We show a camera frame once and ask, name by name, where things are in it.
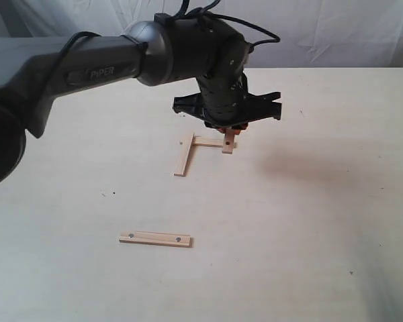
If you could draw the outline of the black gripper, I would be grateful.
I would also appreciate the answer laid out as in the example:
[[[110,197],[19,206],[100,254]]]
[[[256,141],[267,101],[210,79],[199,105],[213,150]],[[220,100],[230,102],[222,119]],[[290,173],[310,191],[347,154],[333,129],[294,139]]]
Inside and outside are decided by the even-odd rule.
[[[234,80],[225,78],[196,79],[199,93],[176,97],[173,111],[202,120],[212,129],[246,129],[249,123],[262,119],[281,119],[280,92],[254,95],[242,73]]]

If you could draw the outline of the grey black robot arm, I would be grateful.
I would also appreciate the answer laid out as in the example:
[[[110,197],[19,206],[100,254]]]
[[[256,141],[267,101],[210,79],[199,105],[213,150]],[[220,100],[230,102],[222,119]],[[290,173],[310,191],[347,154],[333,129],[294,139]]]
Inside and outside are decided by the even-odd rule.
[[[173,111],[209,128],[280,119],[280,93],[249,92],[244,65],[254,44],[233,23],[199,8],[158,13],[122,36],[0,38],[0,182],[20,163],[26,136],[43,135],[57,98],[127,78],[150,87],[195,79],[199,92],[175,98]]]

